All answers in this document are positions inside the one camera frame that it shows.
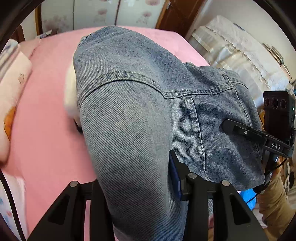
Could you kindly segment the tan sleeved forearm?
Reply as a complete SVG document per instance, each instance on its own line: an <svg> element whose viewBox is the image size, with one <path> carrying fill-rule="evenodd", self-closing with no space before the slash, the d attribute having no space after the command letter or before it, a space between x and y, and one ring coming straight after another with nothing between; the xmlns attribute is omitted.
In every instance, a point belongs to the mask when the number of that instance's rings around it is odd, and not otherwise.
<svg viewBox="0 0 296 241"><path fill-rule="evenodd" d="M278 240L295 215L290 207L280 175L272 178L268 187L257 196L264 229L269 240Z"/></svg>

